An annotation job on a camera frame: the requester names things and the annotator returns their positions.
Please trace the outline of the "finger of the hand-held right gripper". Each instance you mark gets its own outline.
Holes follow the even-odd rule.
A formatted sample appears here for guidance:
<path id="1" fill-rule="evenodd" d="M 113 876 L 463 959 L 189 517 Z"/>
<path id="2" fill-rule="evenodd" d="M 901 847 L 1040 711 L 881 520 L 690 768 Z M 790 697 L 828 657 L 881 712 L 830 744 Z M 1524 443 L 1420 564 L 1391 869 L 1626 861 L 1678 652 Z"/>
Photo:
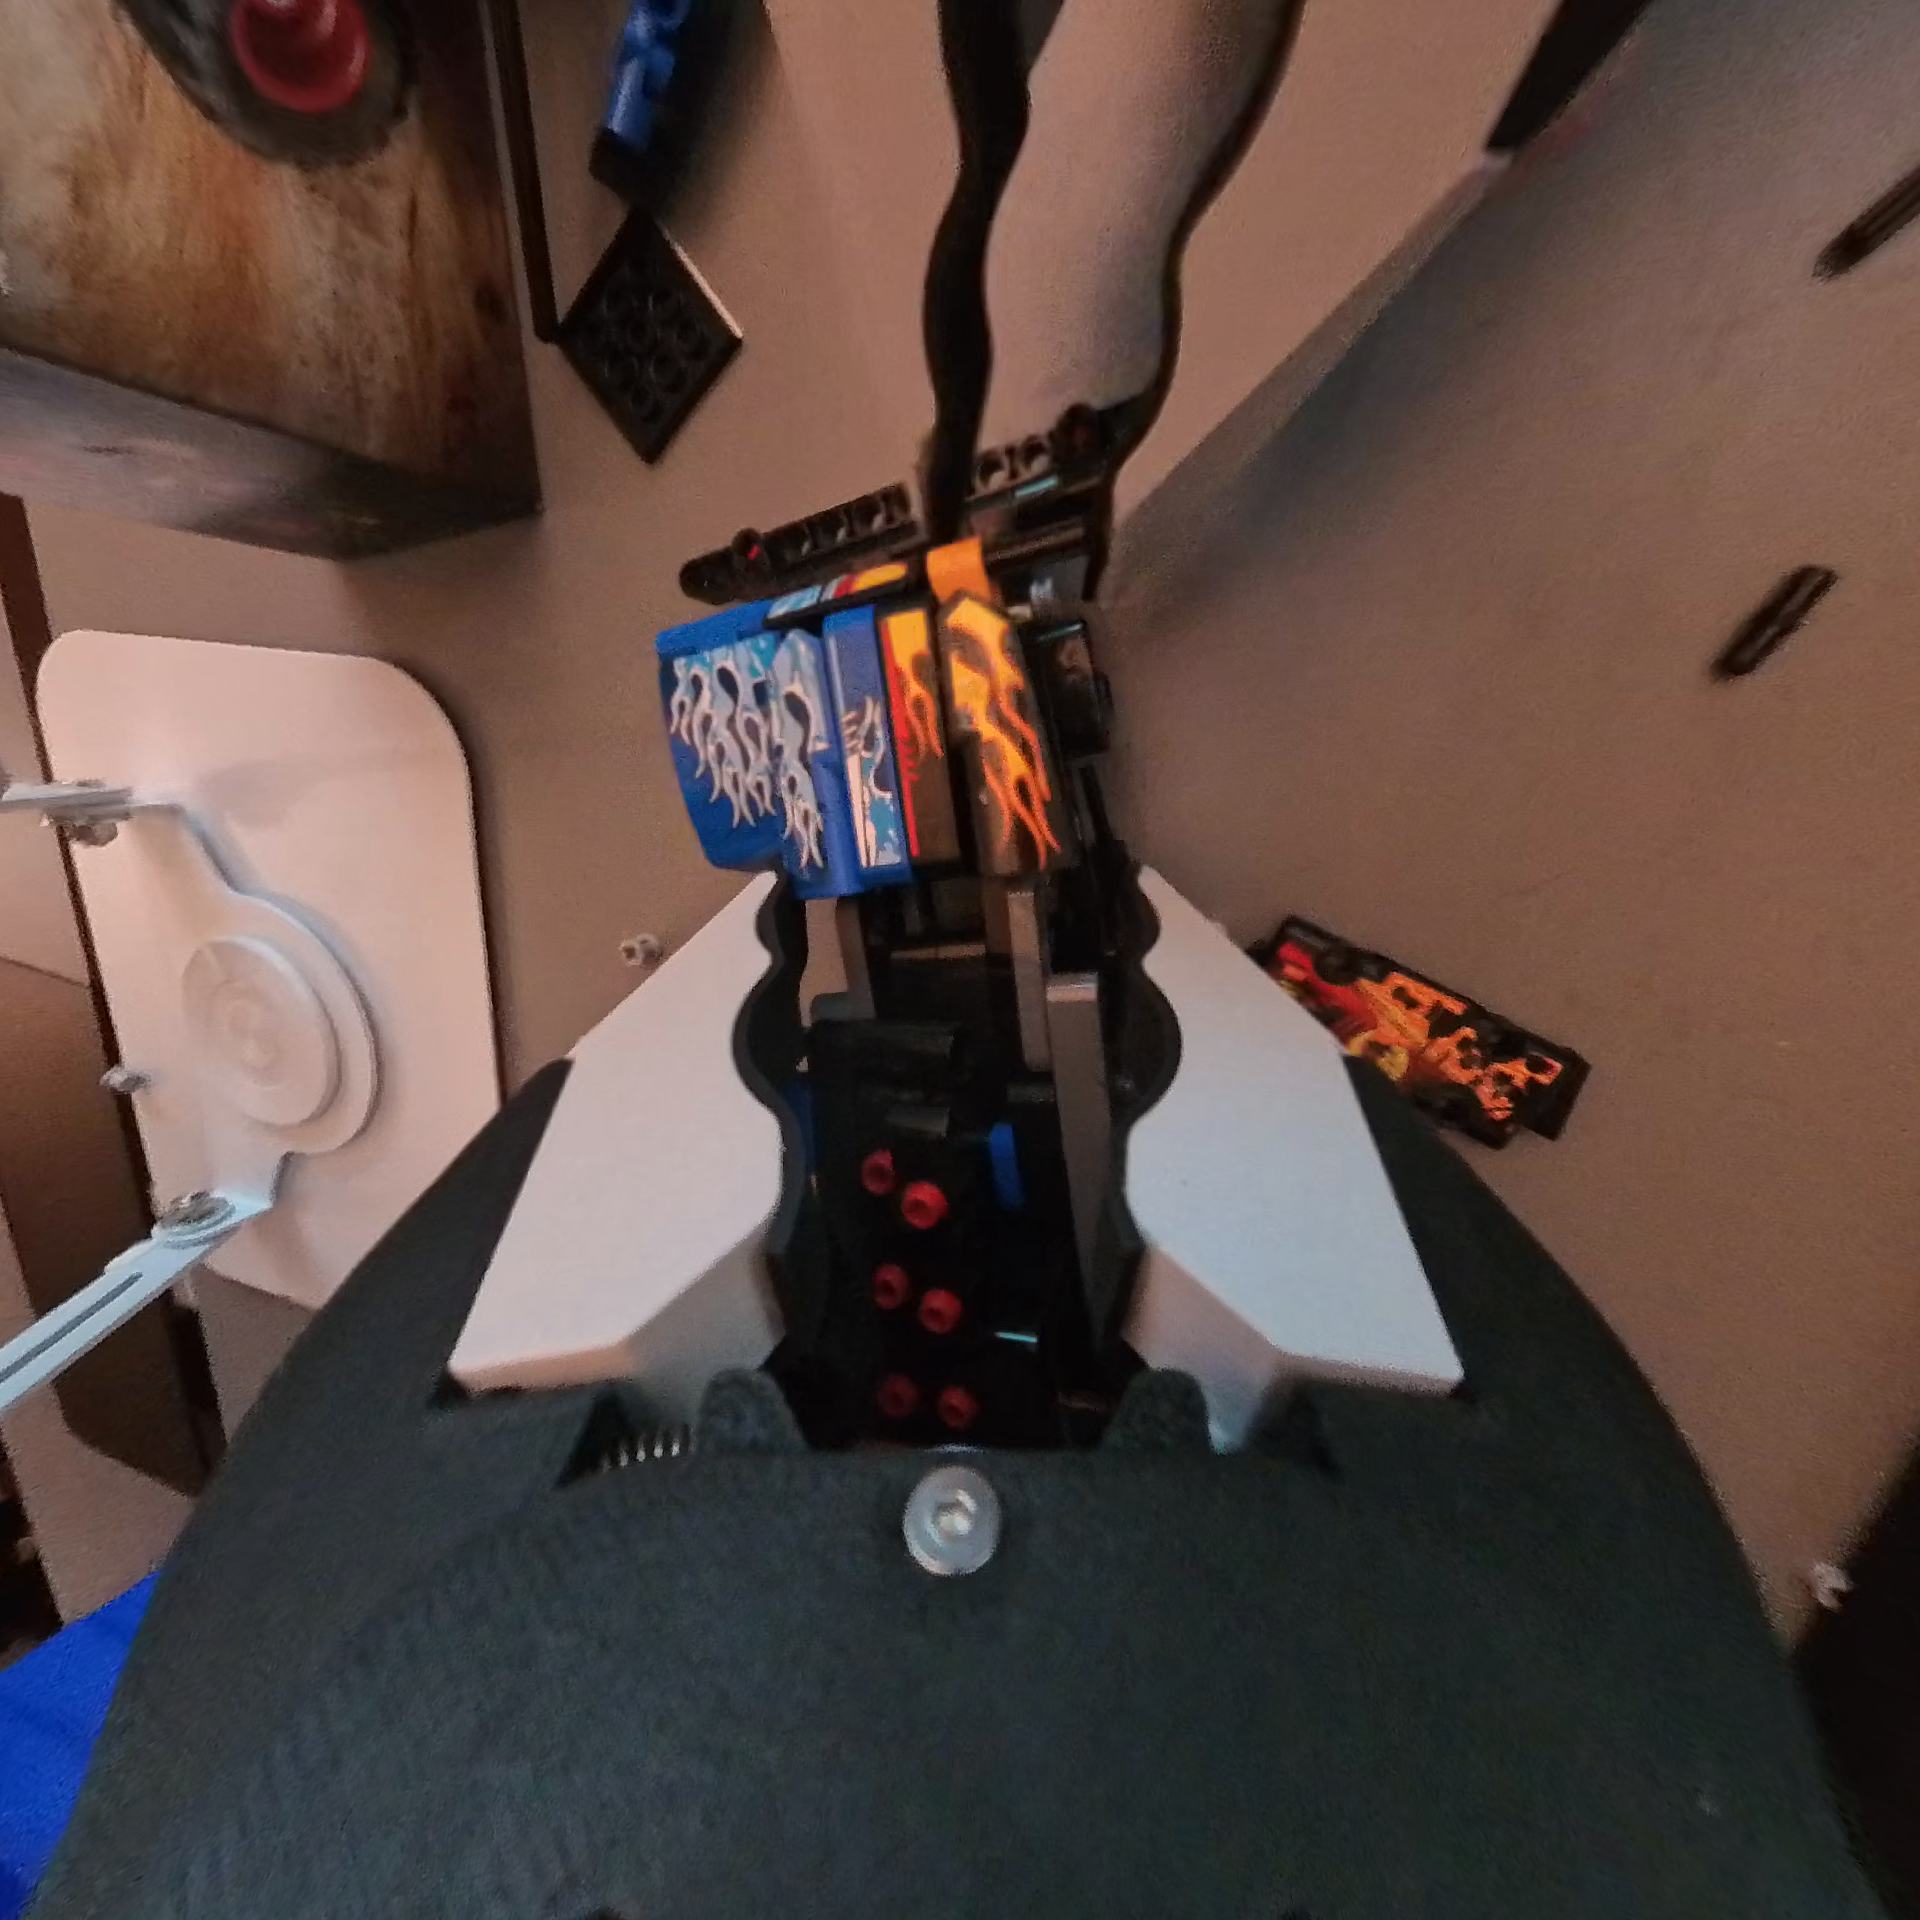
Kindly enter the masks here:
<path id="1" fill-rule="evenodd" d="M 879 414 L 952 537 L 991 384 L 991 223 L 1028 118 L 1022 9 L 774 1 L 767 21 Z"/>
<path id="2" fill-rule="evenodd" d="M 1287 72 L 1181 264 L 1168 396 L 1118 515 L 1247 460 L 1482 197 L 1550 1 L 1312 1 Z"/>

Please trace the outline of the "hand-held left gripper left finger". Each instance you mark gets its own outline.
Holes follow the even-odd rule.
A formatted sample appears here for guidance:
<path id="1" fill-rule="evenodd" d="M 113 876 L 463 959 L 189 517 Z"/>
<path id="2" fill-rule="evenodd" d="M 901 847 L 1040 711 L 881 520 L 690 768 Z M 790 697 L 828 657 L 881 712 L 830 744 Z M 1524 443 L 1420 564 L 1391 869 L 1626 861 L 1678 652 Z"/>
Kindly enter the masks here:
<path id="1" fill-rule="evenodd" d="M 449 1349 L 458 1387 L 629 1387 L 693 1425 L 712 1379 L 774 1352 L 805 964 L 805 910 L 764 872 L 577 1040 Z"/>

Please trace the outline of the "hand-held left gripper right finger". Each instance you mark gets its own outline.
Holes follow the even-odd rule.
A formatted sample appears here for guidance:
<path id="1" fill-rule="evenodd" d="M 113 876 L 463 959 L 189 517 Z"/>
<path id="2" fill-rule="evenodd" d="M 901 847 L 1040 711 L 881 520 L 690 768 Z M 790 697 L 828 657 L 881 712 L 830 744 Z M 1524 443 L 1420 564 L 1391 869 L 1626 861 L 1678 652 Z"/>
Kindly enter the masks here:
<path id="1" fill-rule="evenodd" d="M 1137 886 L 1177 1057 L 1121 1143 L 1142 1245 L 1121 1341 L 1200 1387 L 1215 1452 L 1304 1382 L 1450 1396 L 1460 1355 L 1349 1057 L 1161 872 Z"/>

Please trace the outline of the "black orange print side panel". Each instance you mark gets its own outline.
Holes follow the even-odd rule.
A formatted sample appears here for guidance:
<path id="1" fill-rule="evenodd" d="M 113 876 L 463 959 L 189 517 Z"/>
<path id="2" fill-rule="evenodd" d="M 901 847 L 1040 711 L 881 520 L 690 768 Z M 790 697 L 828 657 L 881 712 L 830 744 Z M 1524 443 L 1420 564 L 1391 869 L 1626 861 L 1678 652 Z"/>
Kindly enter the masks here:
<path id="1" fill-rule="evenodd" d="M 1588 1085 L 1576 1048 L 1306 919 L 1285 919 L 1245 953 L 1345 1055 L 1478 1145 L 1559 1137 Z"/>

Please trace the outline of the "blue beam piece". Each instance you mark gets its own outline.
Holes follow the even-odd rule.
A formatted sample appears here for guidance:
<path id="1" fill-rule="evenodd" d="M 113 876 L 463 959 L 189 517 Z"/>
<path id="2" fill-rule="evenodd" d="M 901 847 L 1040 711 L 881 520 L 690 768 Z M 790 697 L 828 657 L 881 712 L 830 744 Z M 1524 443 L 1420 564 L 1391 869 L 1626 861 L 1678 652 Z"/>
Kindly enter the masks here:
<path id="1" fill-rule="evenodd" d="M 633 208 L 653 206 L 685 158 L 695 11 L 693 1 L 633 1 L 621 17 L 590 171 Z"/>

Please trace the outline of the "black truck body shell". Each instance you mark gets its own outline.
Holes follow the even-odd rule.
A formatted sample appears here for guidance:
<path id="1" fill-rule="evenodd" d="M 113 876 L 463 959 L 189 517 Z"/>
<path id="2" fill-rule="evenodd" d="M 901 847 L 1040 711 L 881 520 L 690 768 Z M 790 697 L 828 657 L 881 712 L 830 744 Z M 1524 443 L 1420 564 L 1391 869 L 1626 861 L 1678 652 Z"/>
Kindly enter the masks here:
<path id="1" fill-rule="evenodd" d="M 769 1372 L 828 1449 L 1085 1449 L 1113 1414 L 1110 694 L 1073 597 L 1108 529 L 1108 421 L 975 454 L 958 534 L 894 486 L 687 581 L 656 641 L 701 852 L 769 872 L 790 973 L 752 1005 L 790 1148 Z"/>

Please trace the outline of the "black square panel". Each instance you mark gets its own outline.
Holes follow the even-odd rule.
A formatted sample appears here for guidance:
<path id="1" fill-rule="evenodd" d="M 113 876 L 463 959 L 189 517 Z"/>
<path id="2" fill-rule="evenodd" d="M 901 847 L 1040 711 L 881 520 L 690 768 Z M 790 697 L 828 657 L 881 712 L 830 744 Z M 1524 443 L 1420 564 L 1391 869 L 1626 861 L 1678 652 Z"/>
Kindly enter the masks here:
<path id="1" fill-rule="evenodd" d="M 660 222 L 631 208 L 559 317 L 557 348 L 631 449 L 657 463 L 740 332 Z"/>

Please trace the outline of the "white tilted board stand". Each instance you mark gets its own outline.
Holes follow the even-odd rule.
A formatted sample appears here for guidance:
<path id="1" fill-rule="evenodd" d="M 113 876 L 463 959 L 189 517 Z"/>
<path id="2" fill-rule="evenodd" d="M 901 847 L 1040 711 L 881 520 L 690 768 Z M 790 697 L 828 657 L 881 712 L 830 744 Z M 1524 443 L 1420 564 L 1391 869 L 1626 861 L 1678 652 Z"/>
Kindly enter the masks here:
<path id="1" fill-rule="evenodd" d="M 5 1345 L 39 1395 L 199 1269 L 318 1310 L 500 1100 L 463 747 L 390 662 L 68 630 L 50 777 L 80 847 L 154 1223 Z"/>

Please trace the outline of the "black axle pin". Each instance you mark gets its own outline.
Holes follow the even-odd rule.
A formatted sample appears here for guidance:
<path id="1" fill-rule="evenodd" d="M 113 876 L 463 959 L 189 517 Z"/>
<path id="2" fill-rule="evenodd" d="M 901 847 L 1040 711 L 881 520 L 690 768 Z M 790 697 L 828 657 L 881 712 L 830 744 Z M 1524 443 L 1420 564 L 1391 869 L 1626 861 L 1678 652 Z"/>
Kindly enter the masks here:
<path id="1" fill-rule="evenodd" d="M 1834 589 L 1834 567 L 1791 567 L 1762 601 L 1740 622 L 1710 662 L 1716 683 L 1741 681 L 1756 673 L 1768 657 L 1781 654 L 1786 639 L 1800 632 Z"/>
<path id="2" fill-rule="evenodd" d="M 1917 222 L 1917 164 L 1872 199 L 1848 223 L 1834 231 L 1814 256 L 1813 276 L 1834 281 L 1856 271 L 1872 253 Z"/>

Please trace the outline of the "toy set cardboard box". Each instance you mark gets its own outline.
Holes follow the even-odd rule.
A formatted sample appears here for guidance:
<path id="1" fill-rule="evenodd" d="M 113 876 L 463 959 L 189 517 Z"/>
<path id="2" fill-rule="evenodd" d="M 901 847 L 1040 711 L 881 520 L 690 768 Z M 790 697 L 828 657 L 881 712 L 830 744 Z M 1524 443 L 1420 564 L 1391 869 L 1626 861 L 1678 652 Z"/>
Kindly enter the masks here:
<path id="1" fill-rule="evenodd" d="M 1 483 L 365 559 L 538 512 L 479 5 L 1 5 Z"/>

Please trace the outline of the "black perforated seat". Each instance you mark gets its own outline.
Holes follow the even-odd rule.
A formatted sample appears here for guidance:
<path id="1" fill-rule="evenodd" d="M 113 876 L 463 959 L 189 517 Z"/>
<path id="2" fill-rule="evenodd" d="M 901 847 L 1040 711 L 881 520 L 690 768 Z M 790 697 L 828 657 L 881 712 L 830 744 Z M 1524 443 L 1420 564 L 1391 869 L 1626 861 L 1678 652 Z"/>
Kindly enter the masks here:
<path id="1" fill-rule="evenodd" d="M 1834 1564 L 1854 1591 L 1813 1612 L 1791 1663 L 1846 1832 L 1890 1915 L 1917 1915 L 1917 1452 Z"/>

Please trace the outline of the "blue plastic item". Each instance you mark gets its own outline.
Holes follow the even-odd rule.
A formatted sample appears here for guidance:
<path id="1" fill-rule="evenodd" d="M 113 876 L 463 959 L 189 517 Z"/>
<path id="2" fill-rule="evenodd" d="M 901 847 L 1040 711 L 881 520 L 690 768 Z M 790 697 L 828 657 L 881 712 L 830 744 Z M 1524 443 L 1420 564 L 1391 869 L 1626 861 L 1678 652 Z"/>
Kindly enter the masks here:
<path id="1" fill-rule="evenodd" d="M 64 1836 L 157 1573 L 1 1670 L 1 1915 L 26 1911 Z"/>

